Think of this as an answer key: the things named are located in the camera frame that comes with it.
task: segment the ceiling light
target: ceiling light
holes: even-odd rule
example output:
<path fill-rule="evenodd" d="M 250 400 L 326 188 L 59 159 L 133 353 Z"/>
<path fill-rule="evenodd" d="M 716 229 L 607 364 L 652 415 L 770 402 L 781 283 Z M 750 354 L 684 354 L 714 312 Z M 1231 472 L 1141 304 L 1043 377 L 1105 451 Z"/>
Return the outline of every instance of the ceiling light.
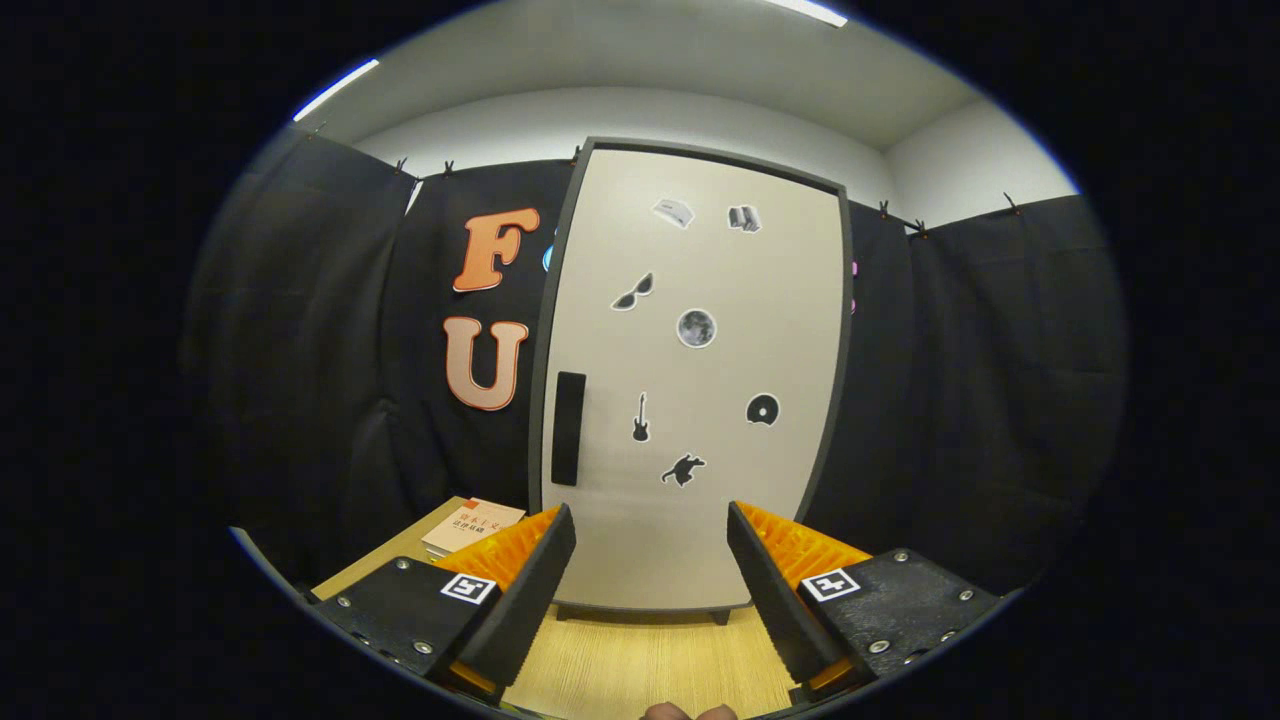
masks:
<path fill-rule="evenodd" d="M 348 74 L 347 77 L 344 77 L 344 78 L 339 79 L 338 82 L 335 82 L 333 87 L 330 87 L 329 90 L 321 92 L 319 97 L 316 97 L 311 102 L 307 102 L 306 108 L 298 110 L 298 114 L 293 115 L 293 122 L 298 122 L 300 119 L 302 119 L 305 115 L 307 115 L 308 113 L 311 113 L 311 110 L 315 110 L 316 108 L 319 108 L 321 102 L 324 102 L 325 100 L 328 100 L 328 99 L 333 97 L 334 95 L 337 95 L 337 92 L 339 90 L 342 90 L 343 87 L 347 87 L 348 85 L 351 85 L 352 82 L 355 82 L 356 78 L 358 78 L 360 76 L 362 76 L 362 74 L 367 73 L 369 70 L 374 69 L 374 67 L 376 67 L 376 65 L 378 65 L 378 60 L 370 60 L 370 61 L 365 63 L 364 65 L 360 65 L 358 68 L 356 68 L 355 70 L 352 70 L 351 74 Z"/>
<path fill-rule="evenodd" d="M 764 1 L 772 3 L 780 8 L 786 8 L 788 10 L 803 13 L 805 15 L 809 15 L 810 18 L 822 20 L 827 24 L 833 24 L 836 27 L 845 27 L 845 23 L 849 22 L 849 19 L 842 18 L 836 13 L 832 13 L 831 10 L 823 8 L 822 5 L 818 5 L 817 3 L 809 3 L 808 0 L 764 0 Z"/>

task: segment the ceiling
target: ceiling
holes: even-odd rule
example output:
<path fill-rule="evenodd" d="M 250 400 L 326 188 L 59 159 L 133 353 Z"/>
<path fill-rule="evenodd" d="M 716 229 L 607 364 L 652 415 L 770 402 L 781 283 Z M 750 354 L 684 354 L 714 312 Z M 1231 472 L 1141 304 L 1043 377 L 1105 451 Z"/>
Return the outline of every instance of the ceiling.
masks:
<path fill-rule="evenodd" d="M 644 87 L 750 102 L 883 150 L 980 97 L 852 19 L 835 28 L 760 0 L 503 0 L 376 56 L 301 122 L 357 143 L 502 95 Z"/>

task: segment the finger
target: finger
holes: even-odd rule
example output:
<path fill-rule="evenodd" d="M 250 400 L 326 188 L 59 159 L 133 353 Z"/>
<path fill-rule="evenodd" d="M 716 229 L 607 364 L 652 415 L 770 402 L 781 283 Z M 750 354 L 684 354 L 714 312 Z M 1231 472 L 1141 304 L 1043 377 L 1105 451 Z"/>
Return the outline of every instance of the finger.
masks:
<path fill-rule="evenodd" d="M 671 705 L 669 702 L 660 702 L 649 707 L 644 711 L 644 717 L 640 720 L 692 720 L 684 710 Z"/>
<path fill-rule="evenodd" d="M 730 706 L 713 707 L 698 716 L 698 720 L 737 720 L 737 714 Z"/>

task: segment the white wall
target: white wall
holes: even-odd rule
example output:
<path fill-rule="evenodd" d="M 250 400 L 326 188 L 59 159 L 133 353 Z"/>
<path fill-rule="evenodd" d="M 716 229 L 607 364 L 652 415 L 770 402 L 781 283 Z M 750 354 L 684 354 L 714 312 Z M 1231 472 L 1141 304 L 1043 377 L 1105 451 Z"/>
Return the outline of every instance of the white wall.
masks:
<path fill-rule="evenodd" d="M 813 123 L 722 97 L 628 87 L 507 95 L 424 115 L 356 143 L 415 176 L 568 159 L 589 135 L 684 142 L 788 165 L 842 183 L 849 199 L 899 205 L 884 156 Z"/>
<path fill-rule="evenodd" d="M 890 213 L 938 227 L 983 213 L 1078 195 L 1039 143 L 996 105 L 982 100 L 914 132 L 884 154 L 897 187 Z"/>

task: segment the wooden table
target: wooden table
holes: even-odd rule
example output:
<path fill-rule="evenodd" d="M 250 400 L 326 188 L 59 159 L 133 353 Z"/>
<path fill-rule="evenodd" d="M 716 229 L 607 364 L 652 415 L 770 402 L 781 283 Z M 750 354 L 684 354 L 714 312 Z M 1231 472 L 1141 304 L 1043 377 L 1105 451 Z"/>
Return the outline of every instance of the wooden table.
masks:
<path fill-rule="evenodd" d="M 422 536 L 462 502 L 449 500 L 311 592 L 328 600 L 398 556 L 431 562 Z M 502 700 L 564 720 L 630 720 L 659 702 L 691 716 L 726 703 L 746 719 L 790 707 L 795 687 L 755 607 L 733 610 L 721 626 L 707 614 L 575 611 L 557 620 L 553 603 Z"/>

